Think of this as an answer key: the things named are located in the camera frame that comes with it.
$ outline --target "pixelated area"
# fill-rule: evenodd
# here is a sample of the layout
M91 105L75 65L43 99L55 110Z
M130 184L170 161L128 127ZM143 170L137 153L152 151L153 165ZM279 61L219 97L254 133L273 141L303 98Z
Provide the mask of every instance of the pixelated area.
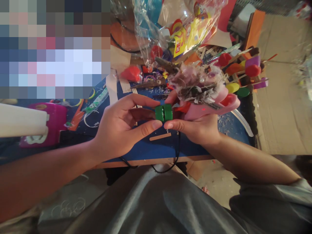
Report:
M109 1L0 0L0 98L88 98L109 37Z

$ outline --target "white cylinder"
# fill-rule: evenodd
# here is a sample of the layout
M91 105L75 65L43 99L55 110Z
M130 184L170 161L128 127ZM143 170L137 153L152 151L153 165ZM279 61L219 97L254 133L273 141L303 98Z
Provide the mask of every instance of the white cylinder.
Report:
M43 135L46 121L45 111L0 103L0 137Z

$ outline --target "blue table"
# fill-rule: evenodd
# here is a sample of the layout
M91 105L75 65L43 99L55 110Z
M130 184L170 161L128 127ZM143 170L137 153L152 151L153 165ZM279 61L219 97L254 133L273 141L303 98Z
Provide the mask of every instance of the blue table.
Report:
M96 87L95 90L98 92L97 94L101 93L103 90L103 85L105 84L106 79L103 79ZM161 94L162 92L159 88L154 89L138 89L139 94L146 95L152 97L153 95ZM124 94L122 92L122 88L120 83L117 83L117 95L118 99L128 95L130 93ZM82 106L82 109L85 106L88 106L92 103L95 97L85 103ZM31 103L38 103L38 102L49 102L48 99L19 99L18 106L27 107ZM67 99L71 105L75 105L79 102L79 99ZM103 111L105 107L109 105L109 97L103 102L103 104L98 108L98 112L91 113L87 118L87 123L90 126L93 126L96 122L100 122L102 117ZM76 112L77 107L70 108L68 107L68 116L67 119L70 122L72 117ZM232 114L228 113L223 116L220 116L218 121L218 128L220 132L227 134L228 136L249 144L249 137L245 132L244 127L242 124L237 120L237 118ZM169 130L172 134L171 137L166 137L163 139L150 141L149 138L152 136L158 136L167 133L164 128L158 129L156 132L152 133L148 137L144 138L140 142L138 142L133 149L124 155L124 158L129 161L132 165L143 165L143 164L156 164L156 163L168 163L173 162L175 158L175 147L178 144L178 135L176 131ZM76 133L88 135L88 136L95 136L97 133L97 128L90 128L87 127L84 122L82 121L77 128ZM212 157L207 153L207 151L202 148L200 145L196 145L188 140L188 138L181 134L181 143L180 143L180 158L179 161L195 161L195 160L205 160L205 159L212 159ZM29 155L29 149L21 149L23 153L18 156L18 158L23 157L23 155ZM105 167L119 167L119 166L126 166L124 162L122 162L119 158L109 160L104 162L98 166L98 168L105 168Z

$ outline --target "sleeve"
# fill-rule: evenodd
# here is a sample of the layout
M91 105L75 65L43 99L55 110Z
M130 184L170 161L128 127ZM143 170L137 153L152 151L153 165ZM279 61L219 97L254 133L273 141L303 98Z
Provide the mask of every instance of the sleeve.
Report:
M305 179L291 185L255 185L234 179L240 194L231 211L266 233L308 233L312 230L312 188Z
M5 234L35 234L38 233L37 225L41 209L35 206L23 214L0 224L0 233Z

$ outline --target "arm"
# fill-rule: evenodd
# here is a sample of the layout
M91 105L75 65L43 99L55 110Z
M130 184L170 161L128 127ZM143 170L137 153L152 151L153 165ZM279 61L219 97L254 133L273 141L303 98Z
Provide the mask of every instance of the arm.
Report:
M245 182L286 185L300 179L299 175L280 160L221 133L219 143L203 147Z
M0 223L40 202L80 174L103 161L120 157L139 140L162 126L153 111L135 108L160 105L131 94L105 109L96 137L79 145L39 153L0 166ZM150 120L132 129L137 121Z
M166 103L176 101L176 94L171 93ZM217 115L206 115L193 122L175 119L166 122L164 127L181 131L192 142L202 145L242 181L291 184L300 179L292 169L271 155L219 133Z

